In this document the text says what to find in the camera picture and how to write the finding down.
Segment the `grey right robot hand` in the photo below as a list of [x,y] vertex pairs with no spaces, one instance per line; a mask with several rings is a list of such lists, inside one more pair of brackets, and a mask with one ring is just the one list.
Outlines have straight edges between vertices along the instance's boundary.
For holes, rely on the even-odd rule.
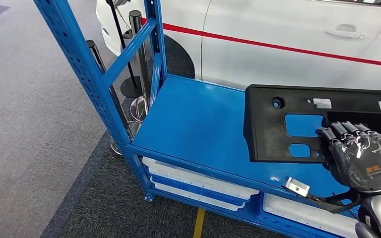
[[333,122],[315,130],[328,148],[325,168],[358,192],[381,191],[381,134],[362,123]]

